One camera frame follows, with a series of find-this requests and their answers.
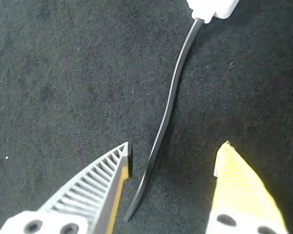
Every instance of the black fabric surface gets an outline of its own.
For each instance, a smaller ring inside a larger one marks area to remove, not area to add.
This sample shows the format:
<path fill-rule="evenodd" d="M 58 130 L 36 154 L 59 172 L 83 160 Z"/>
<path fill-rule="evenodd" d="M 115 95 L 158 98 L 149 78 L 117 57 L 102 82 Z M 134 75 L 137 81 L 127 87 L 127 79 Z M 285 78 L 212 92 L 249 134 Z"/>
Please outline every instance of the black fabric surface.
<path fill-rule="evenodd" d="M 130 140 L 114 233 L 204 233 L 215 154 L 229 140 L 293 234 L 293 0 L 241 0 L 203 27 L 147 193 L 122 221 L 190 13 L 185 0 L 0 0 L 0 227 Z"/>

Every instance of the yellow stripe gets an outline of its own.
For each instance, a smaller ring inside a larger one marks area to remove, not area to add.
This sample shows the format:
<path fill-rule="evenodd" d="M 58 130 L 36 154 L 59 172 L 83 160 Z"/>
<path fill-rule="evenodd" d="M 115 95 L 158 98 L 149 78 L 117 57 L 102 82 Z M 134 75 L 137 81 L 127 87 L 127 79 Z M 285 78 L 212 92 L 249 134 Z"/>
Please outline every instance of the yellow stripe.
<path fill-rule="evenodd" d="M 117 209 L 118 209 L 118 204 L 121 199 L 121 193 L 123 189 L 123 183 L 126 179 L 128 179 L 129 173 L 128 173 L 128 166 L 122 167 L 122 173 L 121 173 L 121 178 L 118 183 L 114 203 L 113 203 L 113 208 L 111 211 L 111 215 L 109 217 L 109 222 L 106 230 L 106 234 L 112 234 L 113 232 L 113 227 L 116 219 L 116 214 L 117 214 Z"/>

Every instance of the mounting hole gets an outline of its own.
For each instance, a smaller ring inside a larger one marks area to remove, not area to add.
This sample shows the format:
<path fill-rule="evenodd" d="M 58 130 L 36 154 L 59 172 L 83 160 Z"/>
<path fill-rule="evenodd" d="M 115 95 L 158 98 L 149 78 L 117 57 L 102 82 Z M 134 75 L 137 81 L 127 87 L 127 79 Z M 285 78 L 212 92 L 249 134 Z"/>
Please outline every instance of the mounting hole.
<path fill-rule="evenodd" d="M 227 214 L 220 214 L 217 216 L 217 221 L 228 226 L 236 227 L 235 220 Z"/>
<path fill-rule="evenodd" d="M 36 220 L 30 221 L 29 223 L 26 224 L 24 228 L 24 233 L 26 234 L 36 233 L 37 231 L 40 230 L 41 226 L 42 226 L 41 220 L 36 219 Z"/>
<path fill-rule="evenodd" d="M 274 230 L 269 227 L 261 226 L 257 229 L 260 234 L 277 234 Z"/>
<path fill-rule="evenodd" d="M 69 223 L 62 227 L 60 234 L 77 234 L 78 229 L 79 227 L 77 224 Z"/>

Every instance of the white connector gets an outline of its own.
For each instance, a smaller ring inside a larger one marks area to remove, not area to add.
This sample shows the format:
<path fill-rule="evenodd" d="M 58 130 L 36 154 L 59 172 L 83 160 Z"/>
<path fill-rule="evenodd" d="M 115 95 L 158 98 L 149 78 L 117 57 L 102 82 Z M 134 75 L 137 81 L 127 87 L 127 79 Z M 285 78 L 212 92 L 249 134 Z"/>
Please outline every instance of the white connector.
<path fill-rule="evenodd" d="M 187 0 L 189 8 L 193 10 L 192 18 L 202 19 L 209 23 L 213 16 L 227 19 L 240 0 Z"/>

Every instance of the black cable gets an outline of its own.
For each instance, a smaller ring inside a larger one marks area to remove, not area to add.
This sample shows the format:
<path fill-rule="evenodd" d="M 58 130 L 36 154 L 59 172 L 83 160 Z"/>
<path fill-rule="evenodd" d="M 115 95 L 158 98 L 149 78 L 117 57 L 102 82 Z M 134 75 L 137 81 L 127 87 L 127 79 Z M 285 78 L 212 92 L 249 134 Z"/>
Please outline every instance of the black cable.
<path fill-rule="evenodd" d="M 157 155 L 158 152 L 160 151 L 160 147 L 169 123 L 169 119 L 171 116 L 171 112 L 172 112 L 172 108 L 174 105 L 174 100 L 176 97 L 176 92 L 177 92 L 177 87 L 178 87 L 178 81 L 179 81 L 179 77 L 182 71 L 182 68 L 184 66 L 186 57 L 188 55 L 188 52 L 190 50 L 190 47 L 197 35 L 197 33 L 199 32 L 202 24 L 204 23 L 203 20 L 201 19 L 196 19 L 187 35 L 187 38 L 182 46 L 182 49 L 180 51 L 176 66 L 175 66 L 175 70 L 174 73 L 172 75 L 172 80 L 171 80 L 171 84 L 170 84 L 170 89 L 169 89 L 169 94 L 168 94 L 168 99 L 167 99 L 167 103 L 166 103 L 166 108 L 165 108 L 165 112 L 162 118 L 162 122 L 161 125 L 157 131 L 157 135 L 155 138 L 155 141 L 153 143 L 152 146 L 152 150 L 150 153 L 150 157 L 148 159 L 148 163 L 146 166 L 146 170 L 143 174 L 143 177 L 141 179 L 139 188 L 137 189 L 126 213 L 124 216 L 124 221 L 130 221 L 130 219 L 132 218 L 132 216 L 134 215 L 140 200 L 142 198 L 142 195 L 147 187 L 147 184 L 151 178 L 152 172 L 153 172 L 153 168 L 157 159 Z"/>

